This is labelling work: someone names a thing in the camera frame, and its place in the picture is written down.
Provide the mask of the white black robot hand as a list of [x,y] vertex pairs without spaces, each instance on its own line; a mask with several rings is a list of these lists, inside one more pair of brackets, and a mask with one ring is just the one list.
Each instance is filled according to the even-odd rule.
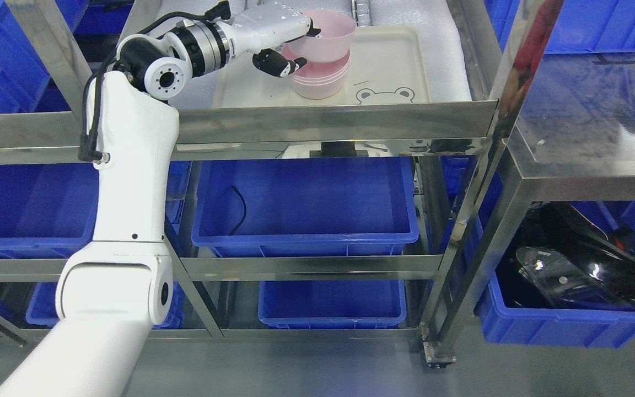
[[321,29],[309,16],[278,2],[263,3],[214,23],[227,38],[229,59],[250,56],[257,70],[277,78],[287,77],[305,66],[305,58],[288,60],[276,48],[303,37],[319,37]]

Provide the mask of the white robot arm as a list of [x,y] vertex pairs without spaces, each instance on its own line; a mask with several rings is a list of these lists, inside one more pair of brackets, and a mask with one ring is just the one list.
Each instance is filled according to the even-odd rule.
[[173,261],[165,195],[179,113],[109,71],[85,88],[78,158],[99,173],[91,242],[56,286],[60,321],[0,385],[0,396],[119,396],[152,327],[169,312]]

